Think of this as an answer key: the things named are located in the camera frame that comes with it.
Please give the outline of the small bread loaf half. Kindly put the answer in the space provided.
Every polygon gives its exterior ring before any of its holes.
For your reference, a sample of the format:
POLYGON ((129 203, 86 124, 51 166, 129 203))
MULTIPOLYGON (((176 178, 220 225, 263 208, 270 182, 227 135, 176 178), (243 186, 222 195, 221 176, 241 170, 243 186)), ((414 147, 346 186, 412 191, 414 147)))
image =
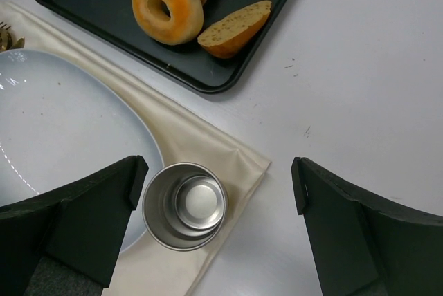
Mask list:
POLYGON ((271 14, 272 1, 258 1, 211 24, 197 38, 209 54, 230 59, 259 32, 271 14))

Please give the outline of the black baking tray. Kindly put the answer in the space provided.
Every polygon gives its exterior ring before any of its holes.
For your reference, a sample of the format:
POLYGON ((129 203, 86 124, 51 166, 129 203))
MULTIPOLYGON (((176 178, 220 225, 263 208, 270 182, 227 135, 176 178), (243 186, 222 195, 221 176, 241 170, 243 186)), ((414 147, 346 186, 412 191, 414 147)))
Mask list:
MULTIPOLYGON (((207 0, 204 25, 257 1, 262 0, 207 0)), ((148 37, 134 19, 131 0, 36 0, 164 75, 205 94, 222 93, 238 82, 287 0, 269 1, 271 15, 260 32, 236 56, 218 59, 196 41, 166 46, 148 37)))

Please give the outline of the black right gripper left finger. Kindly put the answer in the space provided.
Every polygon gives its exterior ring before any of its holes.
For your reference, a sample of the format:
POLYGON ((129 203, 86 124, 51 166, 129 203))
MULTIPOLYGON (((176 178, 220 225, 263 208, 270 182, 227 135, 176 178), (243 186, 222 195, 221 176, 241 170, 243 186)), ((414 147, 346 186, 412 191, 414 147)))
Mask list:
POLYGON ((101 295, 149 167, 128 156, 1 207, 2 295, 101 295))

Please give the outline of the light blue oval plate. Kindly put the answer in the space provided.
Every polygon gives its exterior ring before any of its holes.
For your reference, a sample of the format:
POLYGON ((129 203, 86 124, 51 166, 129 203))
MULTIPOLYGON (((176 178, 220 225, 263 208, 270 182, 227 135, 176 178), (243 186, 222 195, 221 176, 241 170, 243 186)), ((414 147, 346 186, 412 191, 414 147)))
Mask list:
POLYGON ((140 117, 78 66, 38 50, 1 54, 1 204, 51 191, 127 156, 163 166, 140 117))

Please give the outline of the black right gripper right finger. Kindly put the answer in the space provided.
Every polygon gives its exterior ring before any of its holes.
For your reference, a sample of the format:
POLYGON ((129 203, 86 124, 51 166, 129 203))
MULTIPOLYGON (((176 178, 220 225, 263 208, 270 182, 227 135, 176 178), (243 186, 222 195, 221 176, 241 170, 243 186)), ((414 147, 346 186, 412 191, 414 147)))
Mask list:
POLYGON ((308 158, 291 166, 323 295, 441 295, 442 217, 390 201, 308 158))

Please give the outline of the stainless steel cup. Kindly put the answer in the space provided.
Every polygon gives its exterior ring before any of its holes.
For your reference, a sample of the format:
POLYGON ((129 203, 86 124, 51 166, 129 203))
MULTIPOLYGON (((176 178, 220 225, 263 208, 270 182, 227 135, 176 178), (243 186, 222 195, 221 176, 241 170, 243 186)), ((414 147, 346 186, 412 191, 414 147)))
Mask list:
POLYGON ((228 194, 208 168, 175 163, 158 172, 143 195, 143 219, 162 246, 179 252, 200 249, 220 232, 228 194))

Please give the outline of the orange glazed donut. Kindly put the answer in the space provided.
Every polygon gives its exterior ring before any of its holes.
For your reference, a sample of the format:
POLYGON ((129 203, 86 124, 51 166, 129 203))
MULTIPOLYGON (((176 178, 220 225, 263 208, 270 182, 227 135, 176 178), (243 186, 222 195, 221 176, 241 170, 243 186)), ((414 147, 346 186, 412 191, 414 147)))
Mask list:
POLYGON ((131 0, 136 23, 149 37, 169 46, 192 41, 204 24, 201 0, 131 0))

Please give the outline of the beige cloth placemat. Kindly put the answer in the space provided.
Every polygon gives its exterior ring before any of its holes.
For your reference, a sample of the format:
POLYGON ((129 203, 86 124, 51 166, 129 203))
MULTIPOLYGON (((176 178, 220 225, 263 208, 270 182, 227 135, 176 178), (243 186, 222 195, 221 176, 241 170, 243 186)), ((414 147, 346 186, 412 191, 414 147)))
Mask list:
POLYGON ((106 295, 191 295, 228 238, 262 181, 269 160, 212 126, 103 58, 71 36, 11 2, 1 4, 1 20, 28 47, 64 57, 104 82, 142 118, 159 143, 167 164, 194 162, 207 167, 228 192, 228 214, 208 245, 175 252, 145 235, 118 259, 106 295))

